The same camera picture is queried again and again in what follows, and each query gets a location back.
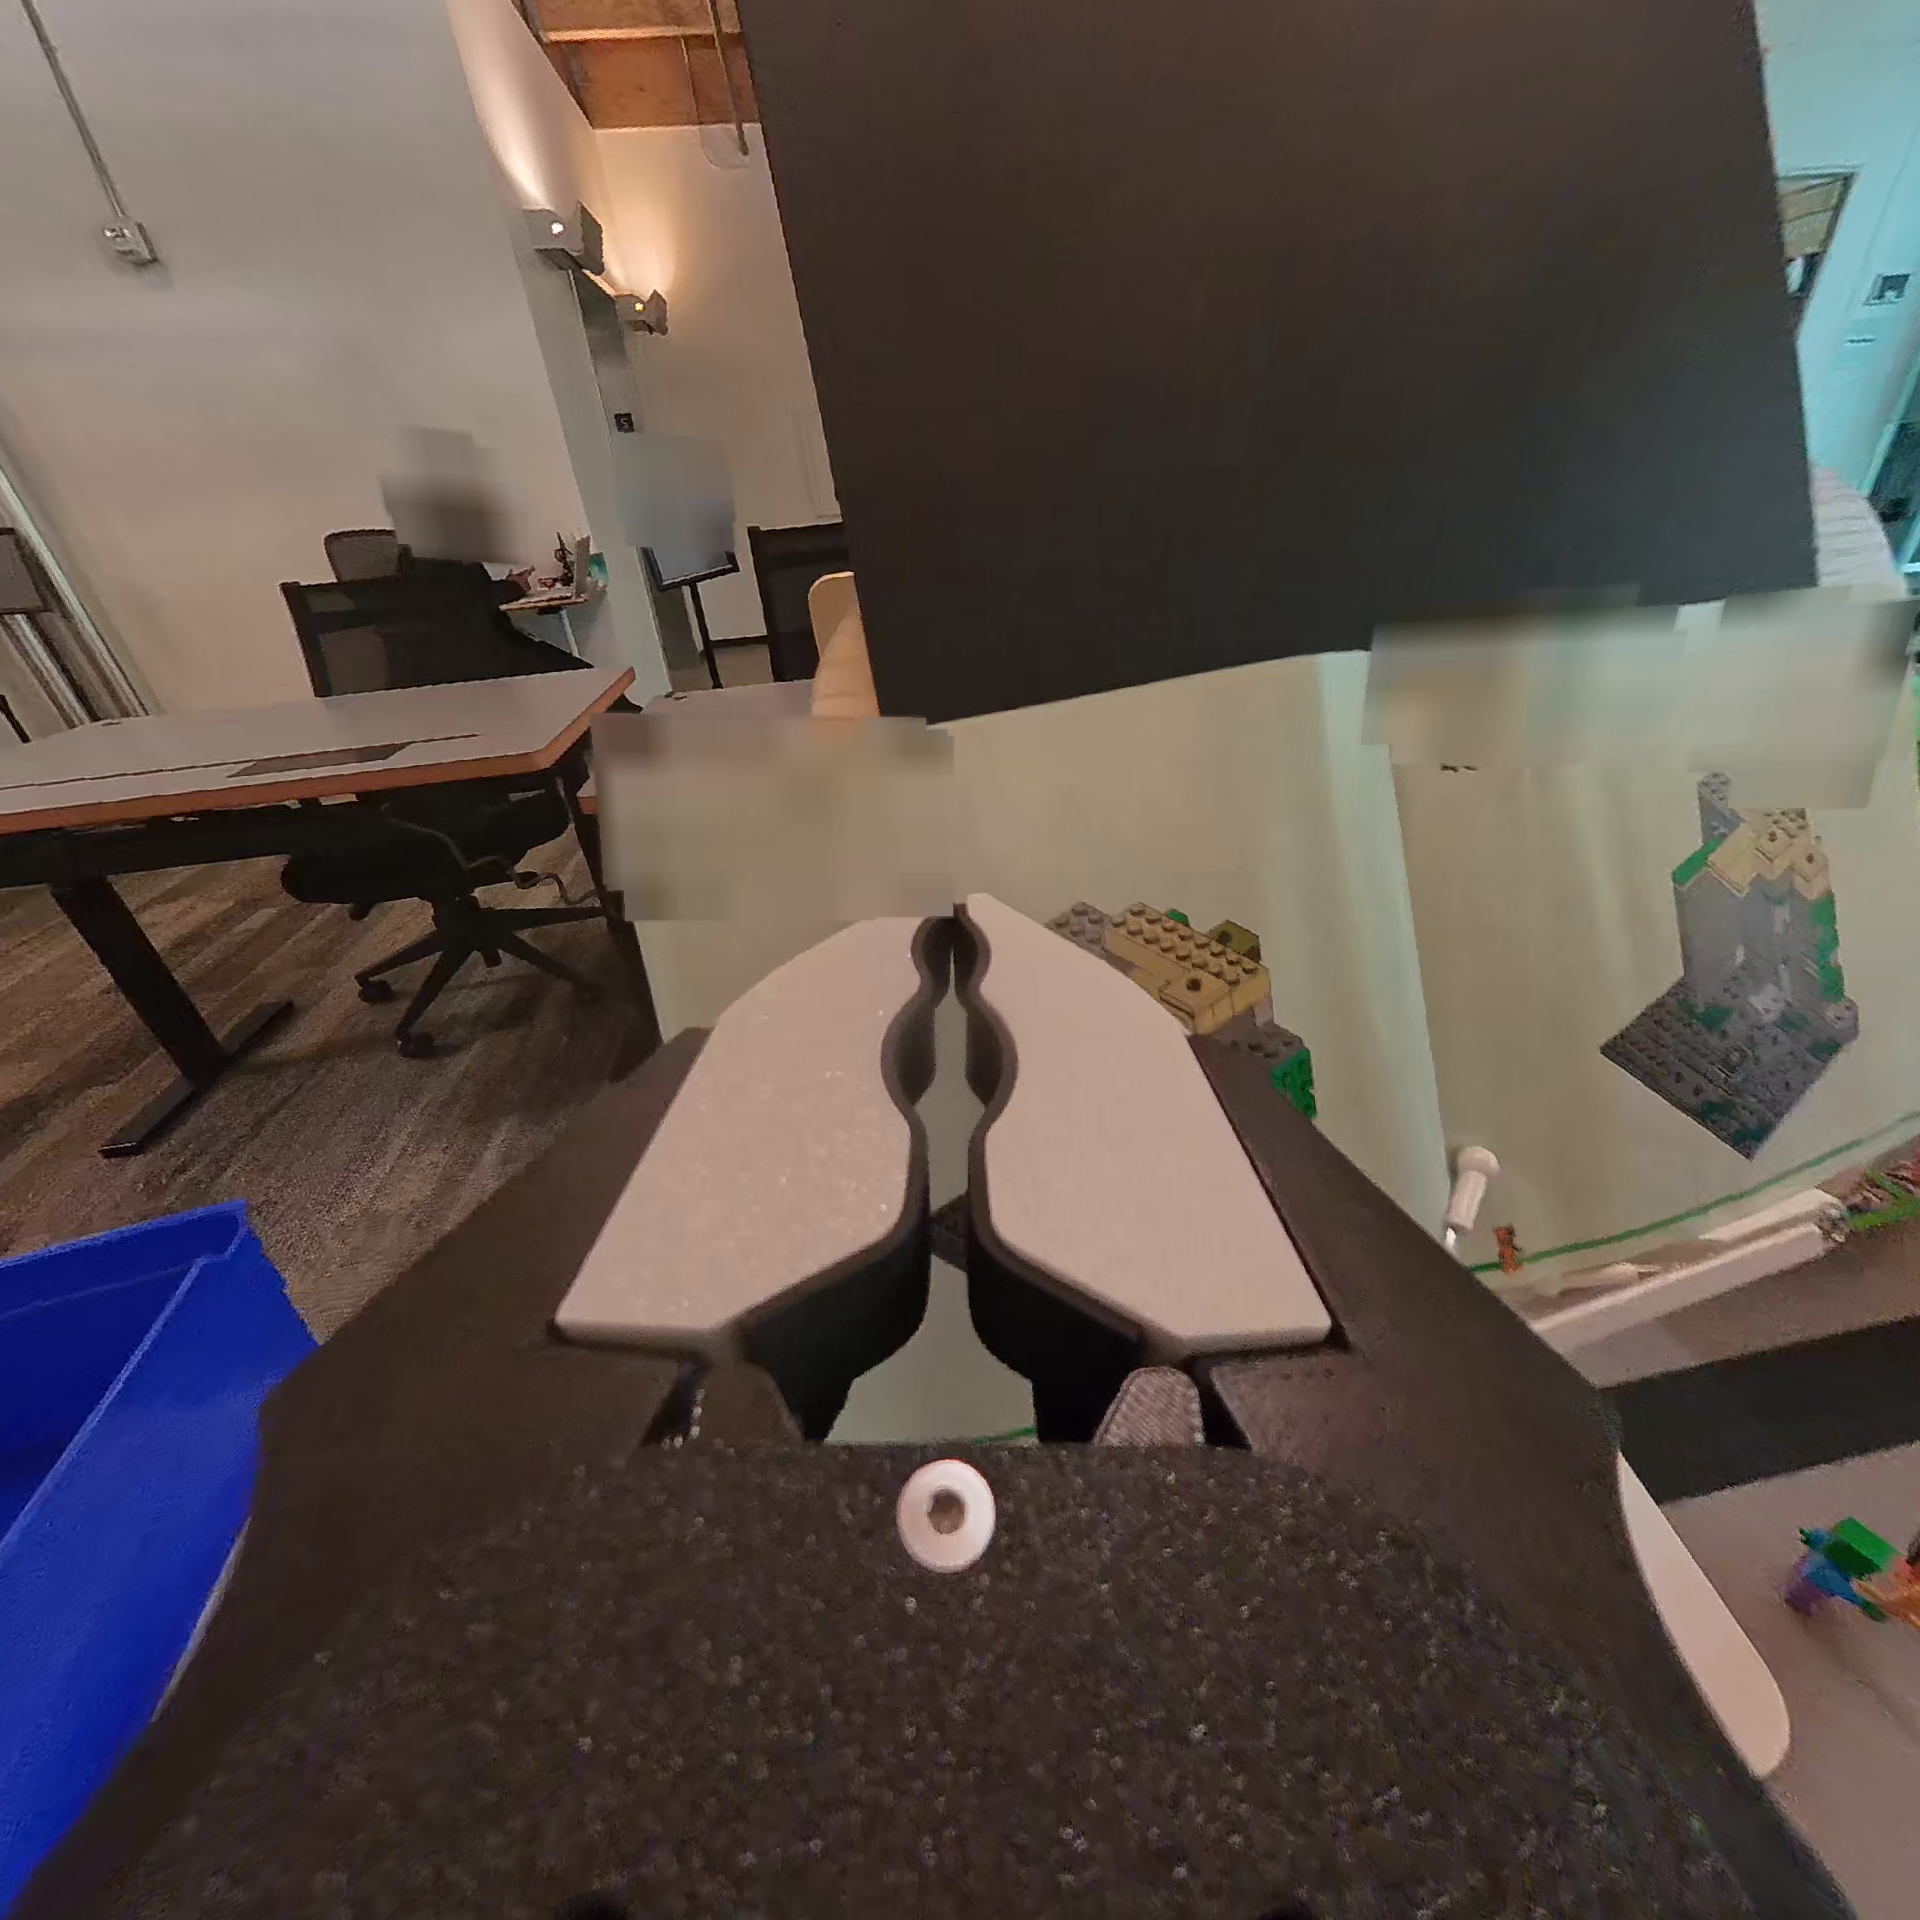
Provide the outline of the pale green instruction booklet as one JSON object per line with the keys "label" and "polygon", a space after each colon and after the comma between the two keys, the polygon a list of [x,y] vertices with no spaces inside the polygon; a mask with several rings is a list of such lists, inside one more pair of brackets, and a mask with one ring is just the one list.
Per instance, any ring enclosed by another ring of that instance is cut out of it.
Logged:
{"label": "pale green instruction booklet", "polygon": [[1858,1012],[1822,1041],[1758,980],[1728,1018],[1673,987],[1681,898],[1729,877],[1684,852],[1701,772],[1393,764],[1367,737],[1365,653],[1288,658],[936,726],[830,715],[794,685],[663,700],[607,729],[610,866],[640,924],[774,939],[1070,900],[1186,908],[1261,942],[1273,1018],[1312,1057],[1316,1123],[1406,1212],[1493,1153],[1468,1260],[1510,1228],[1540,1291],[1668,1239],[1774,1234],[1872,1150],[1916,1153],[1916,828],[1879,774],[1825,809],[1822,877]]}

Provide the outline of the light wooden chair back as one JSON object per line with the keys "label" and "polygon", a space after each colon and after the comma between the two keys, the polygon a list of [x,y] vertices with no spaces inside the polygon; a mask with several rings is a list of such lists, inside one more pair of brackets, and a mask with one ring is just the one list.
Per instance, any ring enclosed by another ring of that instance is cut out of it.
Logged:
{"label": "light wooden chair back", "polygon": [[840,570],[817,578],[806,590],[806,618],[817,653],[809,715],[833,722],[879,718],[854,574]]}

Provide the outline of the black music stand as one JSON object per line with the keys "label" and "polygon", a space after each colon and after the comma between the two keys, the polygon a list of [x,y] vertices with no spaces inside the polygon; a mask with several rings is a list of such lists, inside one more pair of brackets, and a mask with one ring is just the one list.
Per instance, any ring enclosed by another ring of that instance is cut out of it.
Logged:
{"label": "black music stand", "polygon": [[736,551],[722,548],[693,561],[663,558],[649,543],[637,551],[649,594],[655,602],[655,612],[663,612],[669,602],[678,602],[678,623],[687,630],[687,641],[701,661],[709,685],[722,689],[724,678],[716,658],[716,641],[703,609],[703,587],[738,574]]}

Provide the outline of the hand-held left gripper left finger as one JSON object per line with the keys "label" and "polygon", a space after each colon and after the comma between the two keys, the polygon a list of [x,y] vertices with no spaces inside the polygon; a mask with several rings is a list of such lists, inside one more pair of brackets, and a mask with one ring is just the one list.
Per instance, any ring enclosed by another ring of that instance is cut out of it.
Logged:
{"label": "hand-held left gripper left finger", "polygon": [[703,1034],[553,1330],[750,1364],[806,1441],[928,1308],[928,1139],[951,919],[863,919]]}

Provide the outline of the wooden-edged office desk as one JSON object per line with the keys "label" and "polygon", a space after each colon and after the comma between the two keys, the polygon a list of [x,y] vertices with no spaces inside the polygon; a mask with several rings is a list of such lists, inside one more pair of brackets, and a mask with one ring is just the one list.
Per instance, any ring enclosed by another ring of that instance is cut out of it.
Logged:
{"label": "wooden-edged office desk", "polygon": [[290,1012],[254,1007],[216,1036],[112,883],[345,849],[414,789],[548,787],[598,876],[578,809],[591,722],[629,668],[383,689],[209,713],[119,718],[5,754],[5,886],[40,886],[92,949],[176,1078],[100,1145],[126,1161],[162,1139]]}

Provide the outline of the blue plastic storage bin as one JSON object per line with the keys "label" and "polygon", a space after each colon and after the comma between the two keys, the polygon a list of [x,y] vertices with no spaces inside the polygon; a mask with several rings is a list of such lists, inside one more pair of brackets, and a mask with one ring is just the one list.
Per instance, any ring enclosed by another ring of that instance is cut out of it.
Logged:
{"label": "blue plastic storage bin", "polygon": [[2,1900],[176,1687],[318,1349],[242,1203],[2,1261]]}

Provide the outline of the black mesh office chair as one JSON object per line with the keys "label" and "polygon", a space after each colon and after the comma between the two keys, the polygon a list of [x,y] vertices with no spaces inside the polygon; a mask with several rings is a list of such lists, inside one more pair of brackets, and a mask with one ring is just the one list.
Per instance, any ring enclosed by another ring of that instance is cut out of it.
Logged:
{"label": "black mesh office chair", "polygon": [[393,530],[324,538],[327,583],[281,583],[309,685],[319,697],[478,681],[497,598],[478,563],[423,561]]}

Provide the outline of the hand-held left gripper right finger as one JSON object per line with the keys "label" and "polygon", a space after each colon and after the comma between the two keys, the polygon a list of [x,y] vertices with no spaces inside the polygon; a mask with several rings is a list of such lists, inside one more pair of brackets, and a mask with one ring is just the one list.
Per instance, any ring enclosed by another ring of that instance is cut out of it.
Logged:
{"label": "hand-held left gripper right finger", "polygon": [[1334,1335],[1208,1062],[1255,1071],[1255,1108],[1298,1121],[1305,1045],[1273,1023],[1249,935],[1152,902],[1036,921],[960,902],[966,1078],[966,1306],[1030,1393],[1041,1442],[1088,1442],[1141,1371],[1182,1381],[1204,1438],[1225,1361]]}

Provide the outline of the black backing board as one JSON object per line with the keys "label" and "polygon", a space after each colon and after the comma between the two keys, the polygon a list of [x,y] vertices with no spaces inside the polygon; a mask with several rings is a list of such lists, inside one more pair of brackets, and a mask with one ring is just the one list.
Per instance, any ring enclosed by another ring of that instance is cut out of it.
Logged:
{"label": "black backing board", "polygon": [[885,713],[1814,583],[1751,5],[738,15]]}

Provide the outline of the teal purple toy figure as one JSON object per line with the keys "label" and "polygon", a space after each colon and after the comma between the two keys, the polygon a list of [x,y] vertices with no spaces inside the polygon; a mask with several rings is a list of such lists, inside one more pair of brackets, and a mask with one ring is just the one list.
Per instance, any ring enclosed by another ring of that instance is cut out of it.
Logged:
{"label": "teal purple toy figure", "polygon": [[1801,1551],[1783,1586],[1783,1602],[1814,1615],[1828,1601],[1858,1609],[1872,1623],[1918,1630],[1918,1539],[1900,1548],[1860,1519],[1801,1527]]}

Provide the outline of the grey desk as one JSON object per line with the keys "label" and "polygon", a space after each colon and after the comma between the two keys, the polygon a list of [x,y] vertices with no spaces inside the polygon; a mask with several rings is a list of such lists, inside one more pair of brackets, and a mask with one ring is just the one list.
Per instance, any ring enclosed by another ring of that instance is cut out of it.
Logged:
{"label": "grey desk", "polygon": [[1624,1457],[1783,1692],[1766,1789],[1858,1916],[1918,1916],[1918,1642],[1783,1598],[1801,1529],[1858,1519],[1896,1548],[1918,1513],[1916,1220],[1604,1337],[1574,1367]]}

